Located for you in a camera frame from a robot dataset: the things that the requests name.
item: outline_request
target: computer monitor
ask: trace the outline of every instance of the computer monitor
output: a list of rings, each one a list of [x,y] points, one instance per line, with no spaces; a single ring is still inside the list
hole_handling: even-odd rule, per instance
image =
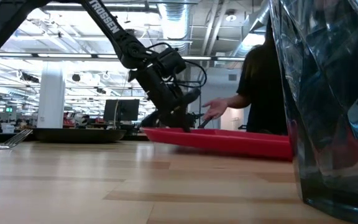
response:
[[[140,100],[106,100],[103,119],[105,122],[114,121],[114,110],[117,106],[116,121],[137,121]]]

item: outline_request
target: wooden surface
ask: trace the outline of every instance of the wooden surface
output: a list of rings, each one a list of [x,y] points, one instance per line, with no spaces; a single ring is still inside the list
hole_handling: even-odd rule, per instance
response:
[[[151,142],[0,151],[0,223],[343,223],[298,198],[293,167]]]

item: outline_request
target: black shirt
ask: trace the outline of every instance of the black shirt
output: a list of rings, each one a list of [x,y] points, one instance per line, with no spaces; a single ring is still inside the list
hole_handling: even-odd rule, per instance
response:
[[[251,102],[247,131],[287,133],[280,67],[274,46],[261,45],[247,54],[237,93]]]

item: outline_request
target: red object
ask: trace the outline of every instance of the red object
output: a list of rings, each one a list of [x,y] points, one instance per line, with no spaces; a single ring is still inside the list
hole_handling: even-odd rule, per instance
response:
[[[143,132],[153,142],[288,161],[293,157],[288,136],[220,129],[194,129],[184,133],[177,128],[144,128]]]

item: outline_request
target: ceiling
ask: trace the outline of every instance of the ceiling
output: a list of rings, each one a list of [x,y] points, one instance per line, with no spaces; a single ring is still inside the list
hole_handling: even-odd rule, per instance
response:
[[[180,21],[170,21],[164,18],[164,12],[162,12],[167,8],[164,9],[163,4],[155,3],[163,2],[161,0],[149,1],[148,9],[144,1],[104,2],[112,10],[112,14],[117,16],[120,25],[125,29],[132,29],[134,35],[146,47],[158,42],[185,46],[184,50],[180,51],[182,56],[207,55],[208,50],[202,52],[201,49],[209,20],[214,17],[215,21],[208,39],[208,45],[211,45],[211,37],[214,27],[218,26],[220,14],[226,14],[228,9],[233,9],[236,20],[227,21],[226,15],[222,16],[223,20],[218,29],[216,41],[209,53],[229,56],[244,40],[241,30],[246,15],[257,11],[261,4],[261,0],[221,1],[216,15],[212,16],[211,9],[216,1],[170,0],[170,2],[190,3],[181,6],[186,13],[181,14]],[[184,25],[181,24],[183,18],[187,19]],[[186,31],[185,36],[181,32],[183,29]],[[175,37],[179,38],[174,41],[168,39]],[[1,47],[0,52],[72,54],[72,58],[61,61],[67,71],[65,93],[67,110],[80,110],[95,115],[103,114],[105,99],[119,97],[144,99],[145,97],[144,91],[136,81],[126,82],[128,71],[120,62],[75,59],[76,54],[114,54],[111,43],[79,5],[53,2],[33,11]],[[25,114],[36,112],[40,88],[36,83],[23,81],[21,76],[25,73],[41,81],[44,63],[42,60],[31,58],[0,57],[0,105],[17,105],[19,111]],[[73,81],[74,74],[80,75],[79,82]],[[214,77],[209,82],[219,83],[219,79]],[[106,93],[98,93],[94,86],[102,88]],[[154,106],[151,102],[142,100],[139,119],[153,110]]]

